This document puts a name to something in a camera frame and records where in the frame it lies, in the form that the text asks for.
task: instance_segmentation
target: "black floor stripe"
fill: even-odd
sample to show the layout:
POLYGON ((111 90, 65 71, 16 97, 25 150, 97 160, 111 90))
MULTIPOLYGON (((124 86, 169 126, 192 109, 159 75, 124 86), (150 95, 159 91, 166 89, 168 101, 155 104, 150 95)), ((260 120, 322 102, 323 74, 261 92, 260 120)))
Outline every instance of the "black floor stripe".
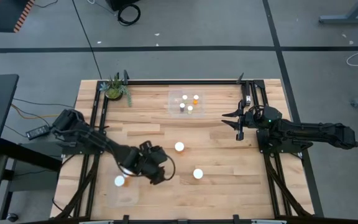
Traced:
MULTIPOLYGON (((179 52, 179 51, 268 51, 284 52, 345 52, 358 51, 349 47, 273 47, 273 46, 169 46, 169 47, 95 47, 94 52, 179 52)), ((0 53, 80 53, 91 52, 89 47, 0 48, 0 53)))
MULTIPOLYGON (((270 10, 269 2, 268 0, 263 0, 262 2, 264 4, 268 26, 270 28, 270 33, 273 39, 273 44, 276 49, 278 65, 280 66, 280 71, 283 77, 283 84, 285 87, 285 92, 287 94, 288 104, 290 105, 292 120, 294 122, 300 122, 298 109, 295 103, 295 97, 293 95, 293 91, 290 83, 290 77, 288 76, 287 67, 285 66, 284 56, 283 56, 282 48, 280 47, 280 42, 278 41, 278 35, 277 35, 276 28, 274 26, 273 15, 270 10)), ((306 181, 308 183, 311 201, 314 208, 314 213, 319 217, 323 217, 324 216, 323 208, 321 207, 321 201, 317 190, 316 180, 314 179, 310 157, 307 150, 305 150, 303 153, 303 168, 305 170, 306 181)))
POLYGON ((358 51, 358 46, 338 46, 338 47, 280 47, 281 51, 289 52, 342 52, 358 51))

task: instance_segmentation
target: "black box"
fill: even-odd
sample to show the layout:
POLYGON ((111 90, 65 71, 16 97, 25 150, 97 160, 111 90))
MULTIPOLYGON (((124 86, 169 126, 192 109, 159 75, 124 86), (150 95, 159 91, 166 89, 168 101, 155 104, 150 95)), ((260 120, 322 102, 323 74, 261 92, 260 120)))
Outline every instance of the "black box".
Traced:
POLYGON ((139 0, 106 0, 107 4, 112 8, 113 11, 120 10, 122 6, 126 4, 132 4, 139 0))

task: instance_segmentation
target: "potted plant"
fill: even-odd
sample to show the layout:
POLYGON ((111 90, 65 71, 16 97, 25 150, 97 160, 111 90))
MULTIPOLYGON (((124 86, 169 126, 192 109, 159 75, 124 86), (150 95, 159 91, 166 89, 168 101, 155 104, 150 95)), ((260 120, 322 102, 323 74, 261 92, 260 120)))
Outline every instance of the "potted plant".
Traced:
POLYGON ((118 101, 125 94, 127 95, 128 106, 132 106, 131 93, 128 87, 123 84, 123 81, 118 79, 118 73, 114 79, 110 77, 109 81, 102 83, 99 90, 104 91, 105 97, 111 101, 118 101))

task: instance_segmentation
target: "table leg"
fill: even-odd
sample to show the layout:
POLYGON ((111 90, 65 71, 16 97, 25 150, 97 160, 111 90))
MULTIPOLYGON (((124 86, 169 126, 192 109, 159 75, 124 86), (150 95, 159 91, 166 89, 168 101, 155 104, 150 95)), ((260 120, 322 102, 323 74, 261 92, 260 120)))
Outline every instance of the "table leg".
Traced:
POLYGON ((337 23, 337 24, 358 23, 358 2, 346 15, 320 16, 319 21, 321 23, 337 23))

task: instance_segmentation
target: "power adapter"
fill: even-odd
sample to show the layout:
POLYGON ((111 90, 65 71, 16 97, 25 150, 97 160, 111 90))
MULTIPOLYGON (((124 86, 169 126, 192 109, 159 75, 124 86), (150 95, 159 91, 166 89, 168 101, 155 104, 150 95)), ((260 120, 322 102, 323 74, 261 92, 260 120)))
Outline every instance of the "power adapter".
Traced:
POLYGON ((25 133, 25 135, 29 138, 29 140, 33 140, 37 137, 44 136, 50 133, 50 128, 48 125, 41 126, 39 128, 35 128, 31 131, 25 133))

